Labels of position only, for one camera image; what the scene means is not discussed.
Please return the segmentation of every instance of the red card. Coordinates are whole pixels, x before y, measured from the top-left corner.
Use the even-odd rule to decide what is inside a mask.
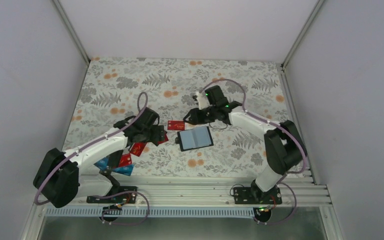
[[[130,153],[139,157],[142,154],[142,151],[145,149],[146,145],[147,145],[146,142],[136,142],[131,147]]]
[[[167,137],[167,133],[165,134],[165,137],[164,137],[164,140],[163,141],[159,141],[158,144],[162,144],[162,143],[165,143],[169,140],[169,138]]]
[[[118,167],[125,167],[130,164],[132,164],[132,156],[130,155],[130,153],[127,153],[121,156],[120,162],[118,163]]]
[[[168,130],[183,131],[185,130],[185,123],[183,121],[168,121]]]

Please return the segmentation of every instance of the white wall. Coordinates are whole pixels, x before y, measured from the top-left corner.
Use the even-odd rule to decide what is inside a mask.
[[[50,0],[0,0],[0,239],[19,239],[45,153],[62,147],[86,71]]]
[[[384,1],[326,1],[286,71],[346,239],[384,239]]]
[[[89,57],[280,63],[317,0],[60,2]]]

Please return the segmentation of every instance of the black mounting plate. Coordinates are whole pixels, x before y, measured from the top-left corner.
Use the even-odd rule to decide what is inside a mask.
[[[251,187],[234,187],[234,204],[242,205],[265,205],[273,204],[273,199],[270,197],[273,196],[276,200],[276,204],[282,204],[282,195],[281,190],[278,187],[275,187],[271,192],[267,193],[267,196],[263,198],[262,202],[258,202],[251,193]]]
[[[117,191],[110,191],[108,195],[114,195],[116,193],[121,193],[125,191],[137,191],[138,187],[137,186],[119,186]],[[134,204],[136,203],[136,195],[135,196],[130,196],[130,200],[126,202],[126,204]],[[118,204],[118,203],[123,203],[123,201],[127,199],[127,195],[119,195],[113,198],[108,198],[108,199],[99,199],[93,196],[88,196],[86,199],[86,202],[88,204]]]

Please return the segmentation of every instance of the floral pattern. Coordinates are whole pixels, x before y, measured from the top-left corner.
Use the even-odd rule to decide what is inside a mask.
[[[90,141],[117,121],[136,114],[137,98],[143,91],[149,97],[148,107],[160,115],[160,124],[167,126],[169,120],[182,120],[196,107],[193,93],[223,78],[244,87],[248,109],[273,120],[288,118],[276,64],[272,62],[95,57],[64,149]],[[229,101],[242,102],[243,94],[237,85],[218,84]],[[175,144],[176,131],[168,130],[168,142],[160,146],[148,143],[140,157],[132,156],[132,175],[256,177],[267,164],[263,140],[236,126],[225,128],[221,122],[211,127],[214,146],[184,152]]]

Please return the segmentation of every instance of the blue packet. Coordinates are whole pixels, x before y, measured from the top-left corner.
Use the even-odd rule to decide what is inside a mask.
[[[105,171],[107,169],[109,159],[110,159],[109,157],[104,157],[101,160],[95,162],[93,165],[97,166],[100,170]],[[113,168],[113,169],[111,169],[111,171],[118,173],[118,174],[130,176],[132,174],[134,166],[135,165],[130,164],[127,166],[121,166],[121,167]]]

